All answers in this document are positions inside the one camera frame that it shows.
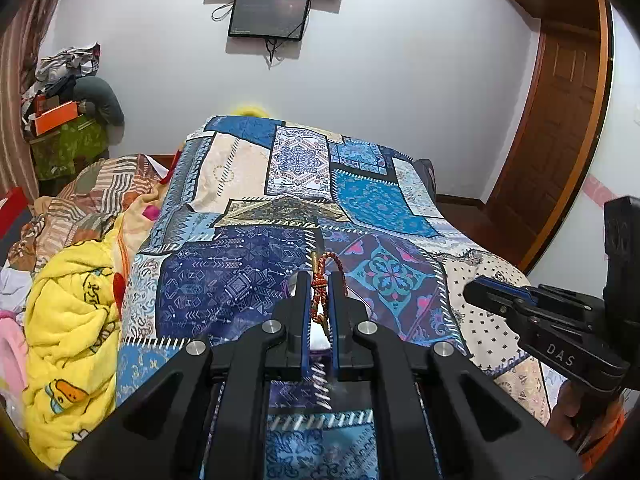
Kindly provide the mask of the person's right hand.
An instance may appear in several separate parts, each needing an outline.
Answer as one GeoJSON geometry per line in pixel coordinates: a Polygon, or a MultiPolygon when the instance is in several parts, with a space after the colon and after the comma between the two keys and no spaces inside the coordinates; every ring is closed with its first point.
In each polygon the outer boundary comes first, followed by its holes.
{"type": "MultiPolygon", "coordinates": [[[[573,419],[577,416],[582,406],[582,393],[569,380],[566,380],[559,390],[558,403],[551,412],[547,428],[563,441],[570,440],[575,433],[573,419]]],[[[620,396],[616,401],[608,404],[606,413],[601,416],[591,427],[590,440],[599,440],[605,437],[615,426],[616,420],[624,412],[624,401],[620,396]]]]}

